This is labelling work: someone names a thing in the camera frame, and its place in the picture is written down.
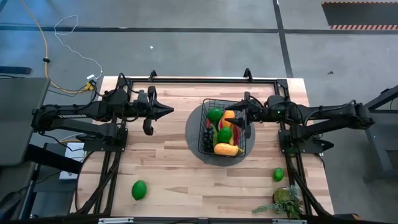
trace concrete floor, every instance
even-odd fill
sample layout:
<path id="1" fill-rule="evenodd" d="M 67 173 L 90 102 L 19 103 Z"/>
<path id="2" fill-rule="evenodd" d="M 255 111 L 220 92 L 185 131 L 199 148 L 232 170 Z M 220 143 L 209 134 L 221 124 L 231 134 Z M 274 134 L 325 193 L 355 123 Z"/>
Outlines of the concrete floor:
<path id="1" fill-rule="evenodd" d="M 78 14 L 82 26 L 277 27 L 271 0 L 26 3 L 43 25 Z M 320 1 L 279 0 L 279 4 L 286 29 L 328 29 Z M 0 12 L 0 24 L 12 23 L 32 24 L 17 0 L 9 0 Z M 72 26 L 75 21 L 64 24 Z M 61 46 L 53 32 L 45 35 L 52 61 L 49 74 L 55 83 L 78 89 L 88 75 L 99 73 L 94 63 Z M 148 75 L 154 69 L 158 75 L 240 77 L 249 67 L 256 77 L 286 77 L 278 34 L 73 33 L 62 39 L 84 56 L 95 58 L 104 75 Z M 366 103 L 398 84 L 398 35 L 287 35 L 286 39 L 294 77 L 305 79 L 313 106 L 340 105 L 351 99 Z M 44 75 L 44 46 L 38 32 L 0 31 L 0 43 L 1 65 L 32 67 L 32 77 Z M 45 103 L 86 103 L 89 97 L 48 93 Z M 57 138 L 69 134 L 51 133 Z M 34 136 L 32 142 L 52 142 L 40 137 Z M 325 134 L 324 139 L 335 143 L 324 158 L 335 213 L 398 222 L 398 181 L 362 181 L 362 175 L 375 163 L 364 131 L 344 129 Z"/>

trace wooden tabletop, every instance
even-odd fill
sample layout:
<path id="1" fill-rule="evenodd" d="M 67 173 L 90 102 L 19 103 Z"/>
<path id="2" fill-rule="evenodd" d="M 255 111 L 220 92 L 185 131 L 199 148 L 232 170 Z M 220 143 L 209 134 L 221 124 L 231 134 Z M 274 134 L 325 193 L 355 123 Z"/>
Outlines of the wooden tabletop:
<path id="1" fill-rule="evenodd" d="M 101 92 L 115 87 L 117 77 L 104 77 Z M 290 98 L 308 106 L 304 81 L 288 79 Z M 205 98 L 240 101 L 250 91 L 261 102 L 274 94 L 268 84 L 220 83 L 136 83 L 135 90 L 155 85 L 160 103 L 175 111 L 152 122 L 154 135 L 146 136 L 143 119 L 128 123 L 129 136 L 122 154 L 113 200 L 112 216 L 134 217 L 278 217 L 273 211 L 253 215 L 251 210 L 272 203 L 273 191 L 288 186 L 285 178 L 272 180 L 277 167 L 286 169 L 280 153 L 275 123 L 256 123 L 256 142 L 242 162 L 230 167 L 204 164 L 189 150 L 185 140 L 185 123 L 190 113 Z M 103 152 L 95 152 L 83 166 L 78 183 L 78 204 L 82 206 L 97 187 Z M 333 213 L 322 162 L 314 155 L 302 156 L 308 188 L 323 207 Z M 131 187 L 144 180 L 148 193 L 135 201 Z M 103 207 L 108 189 L 104 191 Z"/>

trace small potted plant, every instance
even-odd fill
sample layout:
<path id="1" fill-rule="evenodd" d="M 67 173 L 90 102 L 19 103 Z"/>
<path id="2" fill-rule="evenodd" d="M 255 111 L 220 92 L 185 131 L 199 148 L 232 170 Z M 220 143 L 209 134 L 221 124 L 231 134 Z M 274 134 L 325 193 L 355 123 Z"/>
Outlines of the small potted plant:
<path id="1" fill-rule="evenodd" d="M 252 213 L 264 212 L 275 209 L 276 214 L 286 213 L 288 218 L 300 219 L 302 211 L 300 207 L 303 202 L 298 198 L 297 188 L 295 186 L 280 187 L 274 191 L 272 195 L 273 203 L 270 205 L 262 205 L 254 209 Z"/>

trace black mount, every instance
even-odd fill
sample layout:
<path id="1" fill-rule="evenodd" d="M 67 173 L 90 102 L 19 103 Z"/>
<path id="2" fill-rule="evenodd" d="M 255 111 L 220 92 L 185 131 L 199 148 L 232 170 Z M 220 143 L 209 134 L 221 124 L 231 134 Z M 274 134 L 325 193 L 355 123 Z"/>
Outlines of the black mount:
<path id="1" fill-rule="evenodd" d="M 250 69 L 246 68 L 243 74 L 243 78 L 248 78 L 249 82 L 253 82 L 253 76 L 251 75 Z"/>

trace wire basket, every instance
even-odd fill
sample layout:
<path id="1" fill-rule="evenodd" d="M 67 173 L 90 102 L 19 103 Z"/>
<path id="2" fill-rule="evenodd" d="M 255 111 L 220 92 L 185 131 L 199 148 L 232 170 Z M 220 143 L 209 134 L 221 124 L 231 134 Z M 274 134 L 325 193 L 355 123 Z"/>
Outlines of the wire basket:
<path id="1" fill-rule="evenodd" d="M 207 121 L 207 113 L 211 109 L 219 109 L 221 111 L 225 111 L 227 106 L 231 106 L 237 103 L 236 101 L 229 100 L 216 100 L 216 99 L 205 99 L 203 100 L 203 104 L 201 106 L 201 116 L 200 116 L 200 129 L 199 129 L 199 142 L 198 142 L 198 150 L 200 153 L 214 155 L 214 156 L 223 156 L 223 157 L 244 157 L 246 155 L 246 138 L 244 137 L 244 130 L 240 129 L 240 134 L 238 138 L 238 143 L 236 144 L 240 149 L 242 149 L 242 153 L 237 154 L 236 156 L 226 156 L 219 155 L 214 153 L 214 149 L 209 151 L 205 146 L 205 131 L 206 131 L 206 121 Z M 246 120 L 246 115 L 244 111 L 234 111 L 235 118 L 243 118 Z"/>

